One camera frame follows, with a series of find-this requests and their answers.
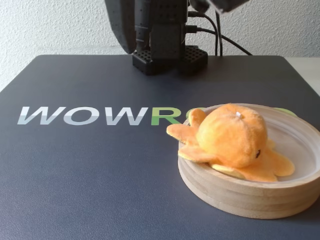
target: black device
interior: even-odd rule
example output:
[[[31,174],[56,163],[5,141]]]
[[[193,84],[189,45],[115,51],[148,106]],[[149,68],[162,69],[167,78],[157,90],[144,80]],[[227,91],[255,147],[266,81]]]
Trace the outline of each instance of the black device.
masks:
[[[105,0],[105,4],[111,29],[125,52],[133,54],[133,65],[153,75],[172,67],[193,74],[207,65],[208,53],[185,43],[189,5],[205,13],[211,3],[224,13],[247,1]]]

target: round wooden dish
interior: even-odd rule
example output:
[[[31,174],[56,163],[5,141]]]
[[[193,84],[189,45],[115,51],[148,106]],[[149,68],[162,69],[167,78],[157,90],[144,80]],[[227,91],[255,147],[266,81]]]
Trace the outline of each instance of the round wooden dish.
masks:
[[[280,110],[240,104],[259,112],[277,152],[296,167],[290,177],[265,183],[241,180],[178,158],[181,177],[188,188],[211,206],[230,214],[253,219],[279,219],[309,208],[320,195],[320,133],[304,120]],[[210,113],[220,105],[209,107]]]

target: wooden rim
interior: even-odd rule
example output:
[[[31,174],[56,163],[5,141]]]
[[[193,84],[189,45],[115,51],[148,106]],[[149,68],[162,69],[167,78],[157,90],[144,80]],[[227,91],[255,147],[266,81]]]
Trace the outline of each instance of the wooden rim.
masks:
[[[293,116],[289,113],[274,109],[273,107],[269,107],[269,106],[263,106],[263,105],[257,105],[257,104],[246,104],[246,103],[235,103],[235,104],[249,107],[249,108],[256,107],[256,108],[262,108],[262,109],[266,109],[266,110],[270,110],[270,111],[278,111],[279,114],[286,116],[286,118],[289,118],[293,121],[297,121],[297,120],[300,121],[302,124],[304,124],[305,126],[310,128],[313,132],[315,132],[320,138],[320,132],[315,127],[313,127],[311,124],[309,124],[308,122],[306,122],[305,120],[303,120],[297,116]],[[206,112],[206,113],[211,112],[212,110],[217,109],[223,105],[224,104],[207,107],[204,110],[204,112]],[[189,125],[189,121],[186,120],[183,124]],[[179,142],[179,149],[182,148],[183,146],[184,146],[184,144]],[[318,169],[316,172],[314,172],[308,176],[302,177],[300,179],[297,179],[297,180],[278,181],[278,182],[255,182],[255,181],[243,180],[243,179],[238,179],[235,177],[227,176],[223,173],[220,173],[220,172],[212,169],[211,167],[209,167],[206,164],[194,163],[194,162],[186,160],[182,157],[179,157],[179,160],[184,161],[195,172],[202,171],[201,174],[203,174],[204,178],[208,178],[208,179],[213,178],[214,181],[220,179],[222,181],[227,181],[229,184],[231,184],[233,186],[234,185],[237,185],[239,187],[245,186],[245,187],[250,187],[253,189],[255,189],[255,188],[256,189],[278,189],[278,190],[290,189],[290,188],[296,188],[299,186],[302,187],[302,186],[304,186],[306,184],[310,184],[320,178],[320,169]]]

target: stuffed toy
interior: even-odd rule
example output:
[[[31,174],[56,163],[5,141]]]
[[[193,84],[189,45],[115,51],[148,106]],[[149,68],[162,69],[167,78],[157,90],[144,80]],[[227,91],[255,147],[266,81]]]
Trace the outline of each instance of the stuffed toy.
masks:
[[[186,160],[255,182],[277,182],[295,171],[288,158],[274,151],[264,118],[251,108],[230,103],[208,116],[196,108],[188,120],[190,126],[172,124],[166,130],[184,143],[178,155]]]

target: textured wall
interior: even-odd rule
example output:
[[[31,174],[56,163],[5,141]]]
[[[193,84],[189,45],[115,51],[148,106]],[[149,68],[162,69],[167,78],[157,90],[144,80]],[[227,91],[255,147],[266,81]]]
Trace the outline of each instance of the textured wall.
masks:
[[[204,19],[190,24],[211,27]],[[221,24],[224,35],[254,55],[320,57],[319,0],[251,0]],[[212,54],[212,40],[198,33],[187,43]],[[224,46],[227,55],[242,54]],[[0,90],[37,55],[123,53],[104,0],[0,0]]]

